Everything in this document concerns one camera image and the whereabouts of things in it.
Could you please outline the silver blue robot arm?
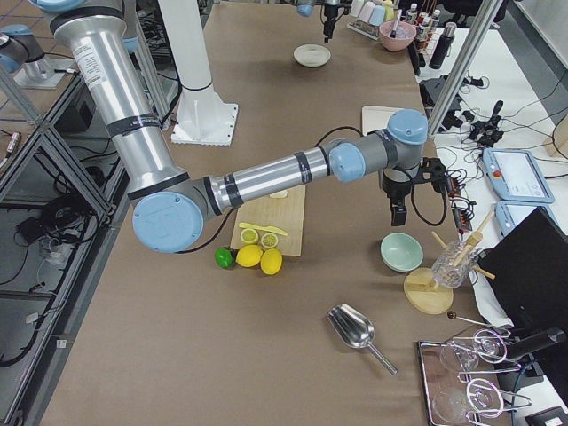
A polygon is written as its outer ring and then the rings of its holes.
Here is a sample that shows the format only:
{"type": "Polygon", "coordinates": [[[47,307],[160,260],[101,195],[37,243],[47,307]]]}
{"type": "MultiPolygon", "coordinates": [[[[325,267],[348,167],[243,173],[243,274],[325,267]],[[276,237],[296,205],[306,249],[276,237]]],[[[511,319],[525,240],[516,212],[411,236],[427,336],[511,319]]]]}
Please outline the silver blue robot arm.
{"type": "Polygon", "coordinates": [[[138,239],[161,253],[198,250],[203,226],[227,217],[247,201],[333,176],[346,183],[377,173],[387,193],[391,222],[423,164],[428,137],[424,114],[402,109],[387,126],[354,141],[323,146],[221,177],[193,179],[177,166],[151,107],[129,49],[136,15],[131,1],[40,1],[55,39],[75,63],[101,113],[127,171],[127,195],[138,239]]]}
{"type": "Polygon", "coordinates": [[[320,7],[320,21],[323,26],[324,42],[333,39],[335,26],[342,14],[348,13],[350,6],[340,0],[295,0],[288,1],[295,6],[296,11],[303,17],[310,17],[314,9],[320,7]]]}

